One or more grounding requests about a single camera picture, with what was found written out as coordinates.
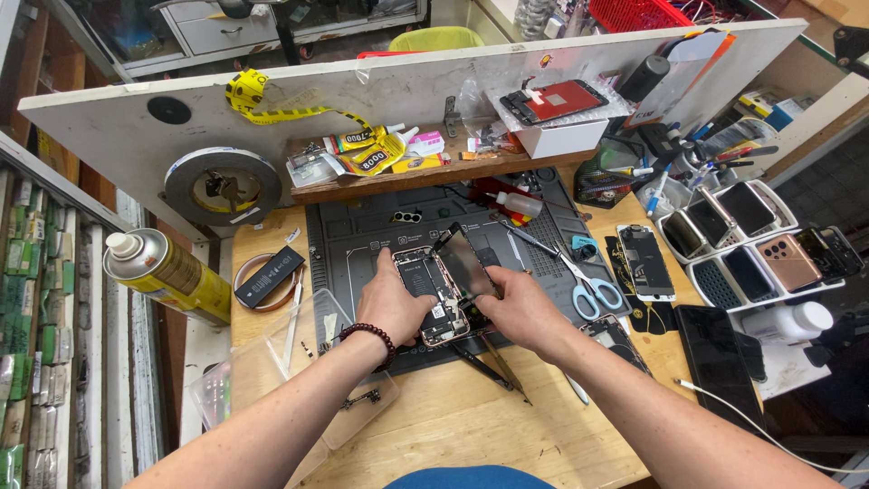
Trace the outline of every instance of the rose gold phone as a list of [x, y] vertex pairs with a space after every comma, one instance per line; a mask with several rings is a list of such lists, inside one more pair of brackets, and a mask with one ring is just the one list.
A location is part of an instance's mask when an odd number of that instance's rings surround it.
[[823, 278], [793, 234], [778, 235], [759, 245], [758, 251], [789, 292], [819, 282]]

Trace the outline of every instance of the yellow caution tape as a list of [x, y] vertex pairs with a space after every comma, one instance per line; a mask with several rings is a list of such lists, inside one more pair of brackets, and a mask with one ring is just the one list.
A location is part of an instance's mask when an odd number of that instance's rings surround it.
[[259, 125], [292, 121], [303, 117], [318, 116], [323, 112], [335, 111], [344, 117], [356, 121], [365, 129], [370, 129], [371, 127], [365, 122], [365, 119], [356, 114], [322, 105], [292, 111], [252, 112], [262, 101], [262, 90], [268, 80], [269, 77], [259, 71], [245, 68], [244, 71], [235, 75], [235, 78], [226, 84], [226, 101], [230, 107], [241, 112], [250, 122]]

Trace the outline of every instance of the repair mat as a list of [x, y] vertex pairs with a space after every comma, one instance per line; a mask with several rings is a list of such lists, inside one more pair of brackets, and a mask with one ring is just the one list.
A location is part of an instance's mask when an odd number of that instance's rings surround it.
[[[528, 191], [536, 196], [574, 207], [555, 168], [495, 178], [517, 186], [526, 184]], [[458, 221], [484, 265], [500, 265], [515, 271], [532, 270], [532, 276], [561, 312], [574, 325], [584, 325], [586, 320], [580, 318], [571, 304], [576, 279], [567, 267], [490, 219], [489, 215], [495, 211], [471, 201], [467, 197], [469, 192], [467, 186], [457, 183], [308, 205], [305, 214], [314, 292], [329, 288], [344, 311], [355, 319], [355, 305], [362, 287], [376, 273], [377, 255], [382, 247], [389, 246], [392, 252], [396, 252], [431, 245], [453, 222]], [[390, 222], [398, 211], [421, 214], [421, 221], [416, 224]], [[540, 216], [532, 219], [523, 230], [550, 246], [554, 246], [556, 241], [570, 243], [573, 235], [591, 237], [577, 212], [550, 204], [544, 204]], [[600, 253], [580, 267], [590, 278], [602, 278], [615, 284], [615, 276]], [[630, 311], [625, 300], [614, 313], [625, 316]], [[326, 340], [325, 332], [318, 331], [317, 335], [318, 342]], [[495, 346], [510, 345], [500, 333], [488, 337]], [[478, 338], [459, 340], [457, 345], [473, 354], [487, 350]], [[448, 345], [429, 348], [418, 339], [413, 347], [398, 348], [389, 373], [411, 372], [458, 358]]]

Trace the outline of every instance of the white box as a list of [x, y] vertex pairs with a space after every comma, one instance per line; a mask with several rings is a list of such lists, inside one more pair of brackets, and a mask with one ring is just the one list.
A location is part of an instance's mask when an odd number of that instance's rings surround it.
[[593, 150], [608, 124], [609, 119], [601, 119], [553, 127], [534, 127], [519, 131], [516, 136], [532, 159], [552, 157]]

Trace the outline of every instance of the blue shirt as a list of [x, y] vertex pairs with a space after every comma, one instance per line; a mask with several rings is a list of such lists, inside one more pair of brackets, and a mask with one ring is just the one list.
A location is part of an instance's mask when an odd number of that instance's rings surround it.
[[505, 466], [423, 469], [383, 489], [554, 489], [535, 476]]

